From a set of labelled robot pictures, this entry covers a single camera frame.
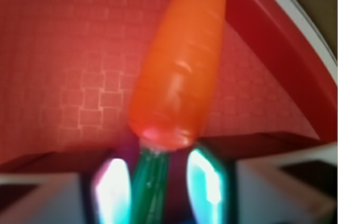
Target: toy carrot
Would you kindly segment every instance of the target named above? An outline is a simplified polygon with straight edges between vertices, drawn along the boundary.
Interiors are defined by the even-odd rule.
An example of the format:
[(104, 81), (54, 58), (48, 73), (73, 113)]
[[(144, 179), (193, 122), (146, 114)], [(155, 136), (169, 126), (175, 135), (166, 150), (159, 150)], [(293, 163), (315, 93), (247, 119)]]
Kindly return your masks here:
[[(147, 186), (140, 186), (148, 183), (149, 189), (154, 189), (164, 184), (168, 152), (191, 146), (203, 130), (218, 73), (225, 3), (172, 0), (150, 46), (128, 115), (143, 148), (133, 180), (132, 223), (160, 222), (161, 210), (147, 213), (143, 219), (137, 214), (139, 207), (146, 207), (145, 198), (154, 196)], [(150, 170), (157, 173), (157, 184), (147, 182), (154, 178), (153, 174), (145, 175)], [(149, 204), (162, 208), (158, 201), (164, 194), (156, 197), (153, 200), (157, 202), (150, 199)]]

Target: blue light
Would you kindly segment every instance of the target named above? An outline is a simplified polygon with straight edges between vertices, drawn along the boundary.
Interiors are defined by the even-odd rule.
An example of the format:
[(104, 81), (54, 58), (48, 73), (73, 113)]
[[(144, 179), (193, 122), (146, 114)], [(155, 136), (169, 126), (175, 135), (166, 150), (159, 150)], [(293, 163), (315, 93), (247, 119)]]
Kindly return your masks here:
[(224, 223), (221, 176), (200, 150), (189, 155), (187, 188), (197, 223)]
[(101, 224), (128, 224), (131, 186), (128, 167), (122, 159), (107, 163), (95, 179), (99, 221)]

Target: red surface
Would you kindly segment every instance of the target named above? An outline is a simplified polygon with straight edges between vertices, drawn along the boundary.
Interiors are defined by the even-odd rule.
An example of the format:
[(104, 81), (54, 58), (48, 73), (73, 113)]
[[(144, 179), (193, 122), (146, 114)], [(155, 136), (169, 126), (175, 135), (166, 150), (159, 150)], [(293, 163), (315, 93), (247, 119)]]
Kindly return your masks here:
[(273, 73), (321, 140), (337, 141), (337, 86), (274, 0), (228, 0), (227, 20)]
[[(126, 110), (168, 2), (0, 0), (0, 162), (135, 138)], [(271, 130), (316, 137), (290, 96), (226, 24), (204, 134)]]

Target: red wall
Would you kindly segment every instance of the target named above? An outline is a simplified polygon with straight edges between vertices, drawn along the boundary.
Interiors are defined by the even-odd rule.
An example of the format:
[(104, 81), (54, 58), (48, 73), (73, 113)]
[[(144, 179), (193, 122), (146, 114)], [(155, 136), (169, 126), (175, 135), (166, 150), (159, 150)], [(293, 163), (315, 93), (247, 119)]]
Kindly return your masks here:
[[(131, 138), (128, 101), (169, 1), (0, 0), (0, 162)], [(224, 33), (205, 134), (317, 137), (235, 30)]]

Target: glowing light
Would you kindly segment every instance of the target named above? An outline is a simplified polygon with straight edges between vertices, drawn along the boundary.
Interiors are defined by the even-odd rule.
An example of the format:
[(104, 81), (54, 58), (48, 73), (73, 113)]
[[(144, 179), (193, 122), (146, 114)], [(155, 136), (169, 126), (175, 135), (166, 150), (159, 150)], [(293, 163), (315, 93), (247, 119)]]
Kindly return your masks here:
[(131, 186), (125, 161), (117, 158), (107, 163), (95, 184), (100, 223), (128, 224)]
[(197, 223), (223, 223), (221, 178), (199, 150), (188, 158), (187, 187)]

